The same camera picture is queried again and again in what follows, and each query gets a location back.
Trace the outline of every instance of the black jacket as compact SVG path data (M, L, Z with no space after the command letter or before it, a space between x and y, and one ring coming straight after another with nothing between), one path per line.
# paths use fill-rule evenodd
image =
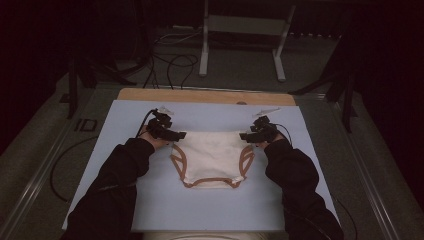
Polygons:
M137 197L135 182L148 171L153 153L153 146L143 139L118 145L70 213L61 239L128 239ZM333 240L343 239L337 220L315 192L318 173L310 158L292 149L287 140L271 143L265 153L269 160L266 175L284 192L290 239L328 239L320 231Z

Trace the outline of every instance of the metal stand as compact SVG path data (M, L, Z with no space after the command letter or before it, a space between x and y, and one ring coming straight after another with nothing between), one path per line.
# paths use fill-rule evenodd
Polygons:
M275 19L218 16L209 15L209 0L205 0L203 18L203 47L202 55L200 58L199 75L205 77L208 71L209 31L277 35L280 36L281 40L278 48L272 51L272 57L274 59L277 80L279 82L285 82L286 76L284 74L283 64L281 63L281 52L283 51L284 43L290 29L290 24L295 9L296 6L291 6L289 15L285 21Z

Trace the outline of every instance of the table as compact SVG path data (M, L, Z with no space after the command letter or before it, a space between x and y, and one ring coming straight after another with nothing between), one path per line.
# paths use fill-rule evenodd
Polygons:
M162 103L171 110L177 109L172 126L176 131L187 128L193 131L232 131L240 126L248 129L254 121L252 111L257 113L264 107L275 109L281 106L282 110L269 116L270 120L284 119L286 127L293 131L293 145L311 157L320 175L317 192L336 215L303 117L290 95L152 89L123 89L120 92L109 111L70 211L84 195L113 147L133 137L133 130L138 129L142 115ZM169 160L169 149L161 148L152 155L149 172L137 183L138 193L143 197L137 199L133 231L284 230L281 189L264 174L267 159L262 150L255 149L256 156L248 178L239 188L193 190L184 188L178 181L177 172Z

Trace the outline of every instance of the white board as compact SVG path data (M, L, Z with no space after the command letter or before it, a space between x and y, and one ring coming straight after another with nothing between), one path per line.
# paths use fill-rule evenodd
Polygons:
M280 107L280 111L268 115L269 119L284 125L290 132L293 146L312 159L320 177L317 192L337 217L299 107L123 100L112 104L69 212L85 194L113 148L134 137L146 113L161 106L175 113L171 116L171 130L212 132L248 131L256 119L254 114ZM154 153L150 158L150 170L138 180L133 231L284 230L281 189L265 176L267 158L262 149L255 148L255 159L247 179L236 189L185 188L170 154L171 146Z

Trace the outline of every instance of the wooden edge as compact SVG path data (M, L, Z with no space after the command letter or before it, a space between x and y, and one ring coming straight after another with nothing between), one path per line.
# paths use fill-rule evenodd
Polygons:
M293 96L290 94L231 91L123 88L119 92L117 99L159 102L296 106Z

